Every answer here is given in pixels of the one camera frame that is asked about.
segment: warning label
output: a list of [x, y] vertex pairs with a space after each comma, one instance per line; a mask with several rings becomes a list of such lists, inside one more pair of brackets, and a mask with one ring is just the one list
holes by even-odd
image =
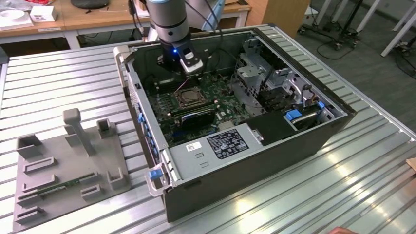
[[210, 137], [207, 140], [219, 159], [224, 159], [248, 149], [248, 145], [236, 129]]

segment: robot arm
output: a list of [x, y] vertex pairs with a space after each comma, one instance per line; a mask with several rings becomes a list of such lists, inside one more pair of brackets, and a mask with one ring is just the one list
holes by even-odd
[[[187, 0], [188, 5], [198, 10], [214, 27], [218, 25], [210, 7], [220, 18], [224, 1]], [[187, 7], [186, 0], [147, 0], [146, 4], [163, 47], [159, 64], [175, 70], [180, 63], [187, 73], [198, 72], [204, 64], [191, 43], [190, 26], [212, 30], [210, 24], [200, 14]]]

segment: motherboard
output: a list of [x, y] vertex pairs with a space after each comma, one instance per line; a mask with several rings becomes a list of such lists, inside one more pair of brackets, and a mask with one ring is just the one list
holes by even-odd
[[232, 128], [251, 117], [230, 89], [230, 79], [207, 75], [194, 87], [148, 96], [170, 147]]

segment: white label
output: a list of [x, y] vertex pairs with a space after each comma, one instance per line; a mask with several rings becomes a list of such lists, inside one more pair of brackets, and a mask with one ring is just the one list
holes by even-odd
[[188, 144], [188, 145], [187, 145], [187, 150], [188, 150], [188, 152], [191, 152], [192, 150], [196, 150], [196, 149], [199, 149], [199, 148], [202, 148], [202, 144], [200, 144], [199, 141], [195, 142], [195, 143], [192, 143], [192, 144]]
[[43, 29], [38, 29], [39, 32], [50, 32], [50, 31], [59, 31], [62, 30], [60, 28], [43, 28]]

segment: floor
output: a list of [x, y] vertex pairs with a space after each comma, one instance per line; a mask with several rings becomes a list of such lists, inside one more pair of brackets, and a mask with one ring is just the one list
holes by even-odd
[[[312, 0], [312, 7], [320, 9], [324, 0]], [[327, 11], [330, 15], [335, 9], [338, 1]], [[354, 9], [354, 2], [350, 2], [339, 23], [344, 25], [350, 12]], [[352, 23], [352, 28], [358, 25], [367, 13], [366, 8], [360, 8], [358, 16]], [[330, 65], [330, 67], [358, 87], [359, 90], [416, 132], [416, 79], [411, 78], [396, 66], [396, 53], [384, 58], [380, 56], [387, 44], [395, 36], [391, 31], [395, 22], [390, 21], [380, 15], [375, 14], [370, 23], [360, 33], [363, 38], [356, 49], [339, 60], [330, 60], [320, 56], [316, 48], [330, 39], [316, 35], [314, 32], [307, 32], [296, 37], [296, 41]], [[408, 41], [415, 35], [408, 32], [404, 40]], [[322, 54], [327, 57], [336, 58], [348, 52], [351, 48], [342, 48], [340, 51], [323, 46]], [[416, 56], [411, 56], [410, 60], [416, 64]], [[410, 65], [400, 58], [398, 60], [400, 67], [407, 68]]]

